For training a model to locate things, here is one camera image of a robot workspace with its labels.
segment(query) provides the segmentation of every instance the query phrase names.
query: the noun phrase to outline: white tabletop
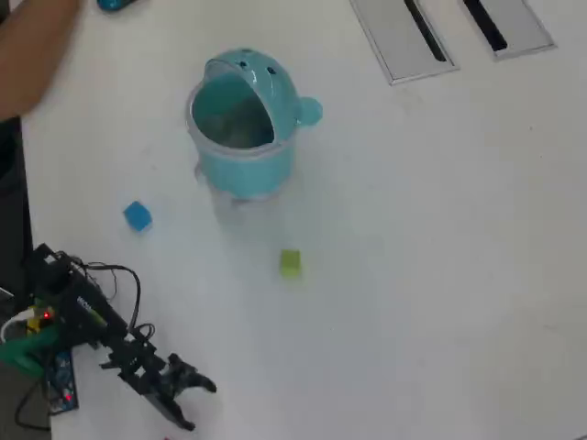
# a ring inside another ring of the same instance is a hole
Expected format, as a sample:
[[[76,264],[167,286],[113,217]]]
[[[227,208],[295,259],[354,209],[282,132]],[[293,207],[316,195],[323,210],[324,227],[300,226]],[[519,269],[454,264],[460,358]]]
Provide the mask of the white tabletop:
[[[200,438],[587,432],[587,2],[531,1],[559,47],[496,63],[457,1],[426,0],[460,71],[394,87],[347,0],[88,3],[24,121],[33,236],[138,272],[159,353],[218,385],[180,399]],[[325,117],[279,197],[229,209],[194,179],[184,105],[235,47],[277,58]],[[136,199],[144,236],[122,215]],[[76,351],[81,408],[55,440],[194,437],[104,360]]]

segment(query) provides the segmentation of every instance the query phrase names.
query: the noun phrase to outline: black cable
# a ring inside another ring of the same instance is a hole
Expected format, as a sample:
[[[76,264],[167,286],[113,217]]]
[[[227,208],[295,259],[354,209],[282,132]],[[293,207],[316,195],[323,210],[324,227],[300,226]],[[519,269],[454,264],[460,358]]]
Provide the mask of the black cable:
[[[85,264],[82,263],[82,267],[86,271],[86,273],[87,270],[93,270],[95,266],[103,267],[106,266],[106,263],[102,261],[92,261]],[[118,294],[118,277],[116,276],[116,271],[114,269],[111,269],[110,272],[112,273],[112,278],[114,280],[114,294],[110,298],[108,298],[109,302],[114,300],[116,298],[116,295]]]
[[[37,426],[34,424],[22,422],[20,420],[20,413],[22,413],[22,410],[25,408],[25,405],[32,397],[34,390],[43,381],[43,378],[44,378],[44,375],[41,376],[40,379],[35,380],[33,385],[28,389],[28,391],[25,393],[23,398],[18,403],[17,409],[15,410],[15,424],[17,426],[20,426],[23,429],[32,429],[33,431],[41,431],[43,433],[50,433],[51,428],[49,428],[48,426]]]
[[[130,323],[128,324],[128,329],[132,330],[137,326],[137,319],[138,319],[138,308],[140,307],[140,279],[138,278],[137,273],[133,269],[129,269],[126,266],[120,266],[119,264],[99,264],[88,266],[84,264],[88,270],[122,270],[124,272],[128,272],[132,275],[135,279],[135,283],[137,284],[137,298],[135,300],[135,309],[133,310],[132,317],[130,318]]]

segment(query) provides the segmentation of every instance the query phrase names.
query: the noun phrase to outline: wire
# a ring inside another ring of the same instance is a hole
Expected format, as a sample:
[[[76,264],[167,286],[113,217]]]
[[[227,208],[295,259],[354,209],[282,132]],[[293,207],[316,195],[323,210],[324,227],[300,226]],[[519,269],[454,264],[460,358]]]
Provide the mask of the wire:
[[[6,330],[8,327],[14,323],[18,323],[20,321],[26,321],[28,319],[35,317],[35,309],[30,308],[23,310],[20,313],[15,314],[12,318],[2,324],[2,328],[0,328],[0,340],[4,344],[6,342]]]
[[[17,409],[15,410],[15,424],[17,426],[20,426],[23,429],[32,429],[33,431],[41,431],[43,433],[49,433],[51,431],[51,428],[49,428],[48,426],[36,426],[34,424],[25,423],[20,420],[20,413],[22,413],[22,410],[25,408],[25,405],[27,405],[27,402],[32,397],[33,391],[43,381],[44,377],[45,376],[43,375],[40,377],[40,379],[35,380],[33,385],[28,389],[28,391],[25,393],[25,395],[22,397],[22,399],[18,403]]]
[[[97,265],[87,265],[83,264],[83,268],[87,270],[121,270],[124,272],[128,272],[132,275],[135,279],[135,283],[137,284],[137,296],[135,299],[135,309],[132,312],[132,317],[130,318],[130,322],[128,323],[128,330],[133,330],[137,327],[137,319],[138,319],[138,308],[140,307],[140,279],[138,278],[137,273],[133,269],[129,269],[126,266],[120,266],[119,264],[97,264]]]
[[[11,291],[7,291],[4,287],[0,287],[0,292],[3,293],[4,295],[8,295],[10,298],[15,297],[14,293],[12,293]]]
[[[85,264],[82,263],[82,268],[85,270],[86,275],[87,270],[94,270],[96,266],[103,267],[106,266],[106,263],[103,263],[102,261],[92,261]],[[110,272],[112,273],[112,278],[114,280],[114,294],[110,298],[108,298],[109,302],[114,300],[116,298],[116,295],[118,294],[118,277],[116,276],[116,271],[114,269],[111,269]]]

